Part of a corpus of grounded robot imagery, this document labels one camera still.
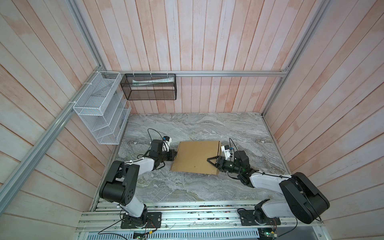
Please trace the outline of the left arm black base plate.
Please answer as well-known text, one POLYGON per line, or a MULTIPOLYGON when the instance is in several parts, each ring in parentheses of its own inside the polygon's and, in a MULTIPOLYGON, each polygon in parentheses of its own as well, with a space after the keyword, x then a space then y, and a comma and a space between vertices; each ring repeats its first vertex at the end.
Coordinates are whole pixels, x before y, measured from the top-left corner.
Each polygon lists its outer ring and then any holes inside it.
POLYGON ((143 216, 138 218, 124 215, 121 223, 121 229, 142 229, 145 227, 158 229, 161 227, 161 222, 161 212, 144 213, 143 216))

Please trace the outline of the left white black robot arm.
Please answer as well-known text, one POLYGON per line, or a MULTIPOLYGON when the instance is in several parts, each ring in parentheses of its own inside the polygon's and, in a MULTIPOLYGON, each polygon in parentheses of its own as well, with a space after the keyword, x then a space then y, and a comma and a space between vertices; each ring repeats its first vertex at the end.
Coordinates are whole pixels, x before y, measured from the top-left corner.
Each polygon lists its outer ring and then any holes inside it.
POLYGON ((138 160, 114 161, 100 187, 100 198, 118 204, 131 218, 145 220, 147 206, 135 196, 138 177, 159 170, 166 161, 175 159, 177 152, 170 149, 171 142, 172 138, 165 136, 161 140, 153 140, 138 160))

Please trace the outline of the brown cardboard box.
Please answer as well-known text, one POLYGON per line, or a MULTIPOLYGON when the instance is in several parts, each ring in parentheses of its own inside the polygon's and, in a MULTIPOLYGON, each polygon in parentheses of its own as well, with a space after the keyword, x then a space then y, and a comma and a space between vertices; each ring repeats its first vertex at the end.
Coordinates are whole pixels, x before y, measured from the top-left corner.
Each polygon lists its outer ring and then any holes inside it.
POLYGON ((207 162, 221 155, 220 141, 180 142, 171 171, 204 175, 218 175, 219 170, 207 162))

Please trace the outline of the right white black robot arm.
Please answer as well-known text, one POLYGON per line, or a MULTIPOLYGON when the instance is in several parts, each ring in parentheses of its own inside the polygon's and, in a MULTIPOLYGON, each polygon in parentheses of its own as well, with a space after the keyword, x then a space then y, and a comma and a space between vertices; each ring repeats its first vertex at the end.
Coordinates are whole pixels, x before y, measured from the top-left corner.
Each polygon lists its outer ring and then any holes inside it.
POLYGON ((237 174, 236 179, 250 188, 267 189, 284 196, 283 201, 265 199, 255 205, 253 211, 239 210, 250 214, 252 224, 267 225, 280 218, 295 217, 304 224, 321 219, 321 214, 330 208, 329 200, 300 172, 292 175, 273 175, 251 167, 245 151, 208 158, 207 162, 220 172, 237 174))

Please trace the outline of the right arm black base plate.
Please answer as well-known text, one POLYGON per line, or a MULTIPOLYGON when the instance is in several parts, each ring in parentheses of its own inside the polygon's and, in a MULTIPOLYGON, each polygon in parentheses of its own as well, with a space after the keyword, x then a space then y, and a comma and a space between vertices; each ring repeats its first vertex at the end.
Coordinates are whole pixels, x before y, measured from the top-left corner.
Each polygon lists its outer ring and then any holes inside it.
POLYGON ((237 213, 240 216, 242 226, 281 225, 281 220, 279 218, 268 218, 260 209, 246 210, 244 208, 240 208, 237 209, 237 213))

